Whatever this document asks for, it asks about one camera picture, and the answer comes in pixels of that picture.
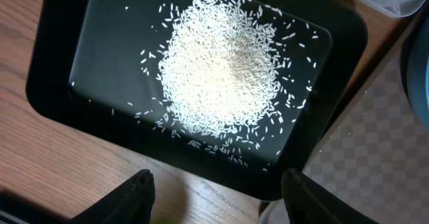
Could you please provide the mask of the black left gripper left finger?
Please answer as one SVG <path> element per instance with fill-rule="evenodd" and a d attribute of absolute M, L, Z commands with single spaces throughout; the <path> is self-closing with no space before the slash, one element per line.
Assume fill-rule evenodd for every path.
<path fill-rule="evenodd" d="M 140 170 L 69 224 L 149 224 L 156 191 L 154 176 Z"/>

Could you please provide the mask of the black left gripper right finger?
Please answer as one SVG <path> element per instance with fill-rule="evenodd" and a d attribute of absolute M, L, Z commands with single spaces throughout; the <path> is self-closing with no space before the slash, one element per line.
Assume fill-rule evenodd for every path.
<path fill-rule="evenodd" d="M 282 196 L 291 224 L 377 224 L 295 168 L 282 175 Z"/>

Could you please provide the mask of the white rice pile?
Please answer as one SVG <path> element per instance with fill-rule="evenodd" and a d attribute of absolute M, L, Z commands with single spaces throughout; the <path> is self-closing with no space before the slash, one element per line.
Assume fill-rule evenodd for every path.
<path fill-rule="evenodd" d="M 268 171 L 332 46 L 257 0 L 89 0 L 72 92 L 199 152 Z"/>

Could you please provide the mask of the black plastic tray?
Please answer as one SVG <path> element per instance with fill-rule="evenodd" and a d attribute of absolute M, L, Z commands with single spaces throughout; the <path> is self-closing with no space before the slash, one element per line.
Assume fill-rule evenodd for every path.
<path fill-rule="evenodd" d="M 44 0 L 25 91 L 44 117 L 276 201 L 367 36 L 328 0 Z"/>

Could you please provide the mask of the dark blue plate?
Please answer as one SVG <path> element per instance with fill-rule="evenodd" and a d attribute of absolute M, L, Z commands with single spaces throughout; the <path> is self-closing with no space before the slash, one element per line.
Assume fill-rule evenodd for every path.
<path fill-rule="evenodd" d="M 412 43 L 406 80 L 412 109 L 428 129 L 428 17 L 422 22 Z"/>

